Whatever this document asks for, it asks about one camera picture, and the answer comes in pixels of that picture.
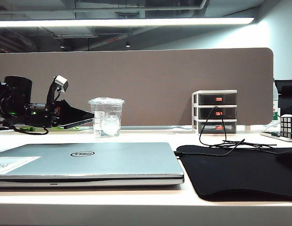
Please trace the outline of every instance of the desk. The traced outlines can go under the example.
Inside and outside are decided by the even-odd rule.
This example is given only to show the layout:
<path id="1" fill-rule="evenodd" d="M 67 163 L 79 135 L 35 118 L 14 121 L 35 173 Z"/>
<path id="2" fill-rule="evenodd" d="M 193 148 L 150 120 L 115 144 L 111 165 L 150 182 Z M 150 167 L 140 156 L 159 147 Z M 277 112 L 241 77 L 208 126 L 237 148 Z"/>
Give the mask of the desk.
<path id="1" fill-rule="evenodd" d="M 292 143 L 259 135 L 262 127 L 242 131 L 230 140 L 278 144 Z M 218 143 L 223 137 L 203 136 Z M 119 137 L 94 138 L 90 131 L 50 132 L 30 136 L 0 132 L 0 151 L 29 143 L 169 142 L 200 145 L 198 135 L 185 131 L 122 131 Z M 208 202 L 195 193 L 191 181 L 167 187 L 119 187 L 0 191 L 0 225 L 98 225 L 98 226 L 292 226 L 292 202 Z"/>

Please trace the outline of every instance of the mouse pad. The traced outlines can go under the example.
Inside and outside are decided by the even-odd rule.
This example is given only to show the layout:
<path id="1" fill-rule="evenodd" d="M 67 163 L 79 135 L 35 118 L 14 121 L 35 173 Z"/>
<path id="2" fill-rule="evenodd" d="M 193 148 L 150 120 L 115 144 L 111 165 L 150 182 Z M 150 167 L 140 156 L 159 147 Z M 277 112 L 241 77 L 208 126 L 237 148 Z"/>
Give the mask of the mouse pad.
<path id="1" fill-rule="evenodd" d="M 275 153 L 292 148 L 275 148 Z M 228 150 L 184 145 L 183 153 L 225 154 Z M 227 156 L 183 155 L 180 157 L 192 185 L 208 201 L 292 201 L 292 168 L 275 154 L 247 149 Z"/>

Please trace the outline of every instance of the desk divider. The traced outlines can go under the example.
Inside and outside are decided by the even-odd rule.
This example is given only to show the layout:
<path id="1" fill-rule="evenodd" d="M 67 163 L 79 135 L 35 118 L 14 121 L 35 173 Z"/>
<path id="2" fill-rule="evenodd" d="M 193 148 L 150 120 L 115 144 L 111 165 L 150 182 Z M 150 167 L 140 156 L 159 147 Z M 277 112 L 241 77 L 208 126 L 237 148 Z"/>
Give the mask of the desk divider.
<path id="1" fill-rule="evenodd" d="M 272 120 L 273 53 L 268 48 L 0 54 L 0 79 L 33 81 L 45 103 L 53 76 L 68 79 L 61 98 L 90 110 L 96 97 L 125 100 L 122 125 L 190 125 L 191 93 L 236 89 L 237 124 Z"/>

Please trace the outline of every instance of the water bottle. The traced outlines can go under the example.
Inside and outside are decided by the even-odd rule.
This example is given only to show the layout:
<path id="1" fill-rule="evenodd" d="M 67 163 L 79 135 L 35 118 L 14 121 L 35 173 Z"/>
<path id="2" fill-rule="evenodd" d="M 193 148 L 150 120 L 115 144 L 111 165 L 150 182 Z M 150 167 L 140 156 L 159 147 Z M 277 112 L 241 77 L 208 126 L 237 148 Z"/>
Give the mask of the water bottle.
<path id="1" fill-rule="evenodd" d="M 278 108 L 278 90 L 277 87 L 274 83 L 274 93 L 273 93 L 273 120 L 272 120 L 272 124 L 276 124 L 278 122 L 280 122 L 280 112 L 279 112 L 279 108 Z"/>

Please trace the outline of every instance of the plastic cup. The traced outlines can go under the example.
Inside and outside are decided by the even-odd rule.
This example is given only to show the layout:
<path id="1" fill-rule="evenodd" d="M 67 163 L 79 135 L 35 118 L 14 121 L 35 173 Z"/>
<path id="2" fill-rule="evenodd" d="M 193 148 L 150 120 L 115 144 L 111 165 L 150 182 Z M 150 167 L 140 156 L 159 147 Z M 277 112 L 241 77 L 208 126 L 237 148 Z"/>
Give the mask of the plastic cup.
<path id="1" fill-rule="evenodd" d="M 122 106 L 124 100 L 97 97 L 89 100 L 91 111 L 95 114 L 93 130 L 96 137 L 118 136 L 121 130 Z"/>

